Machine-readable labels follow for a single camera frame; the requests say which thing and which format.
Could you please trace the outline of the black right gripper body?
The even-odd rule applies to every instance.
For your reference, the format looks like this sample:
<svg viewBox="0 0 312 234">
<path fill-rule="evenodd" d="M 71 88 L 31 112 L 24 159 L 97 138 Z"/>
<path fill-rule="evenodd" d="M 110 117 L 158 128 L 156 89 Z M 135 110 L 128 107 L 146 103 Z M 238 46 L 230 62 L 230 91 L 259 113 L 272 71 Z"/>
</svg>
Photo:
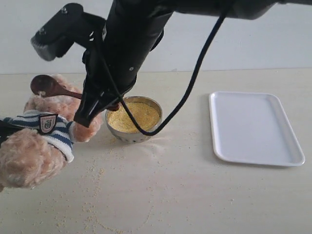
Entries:
<svg viewBox="0 0 312 234">
<path fill-rule="evenodd" d="M 107 19 L 85 14 L 93 27 L 92 47 L 84 53 L 86 98 L 115 98 L 135 84 L 137 73 L 147 55 L 163 36 L 164 15 L 110 14 Z"/>
</svg>

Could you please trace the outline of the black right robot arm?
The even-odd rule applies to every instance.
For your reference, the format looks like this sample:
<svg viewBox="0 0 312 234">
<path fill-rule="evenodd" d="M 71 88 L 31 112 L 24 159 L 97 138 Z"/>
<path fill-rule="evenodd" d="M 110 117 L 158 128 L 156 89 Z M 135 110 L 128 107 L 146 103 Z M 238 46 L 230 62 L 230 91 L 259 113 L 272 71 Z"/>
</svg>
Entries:
<svg viewBox="0 0 312 234">
<path fill-rule="evenodd" d="M 88 127 L 134 86 L 137 73 L 174 12 L 253 20 L 273 0 L 115 0 L 84 55 L 86 78 L 75 122 Z"/>
</svg>

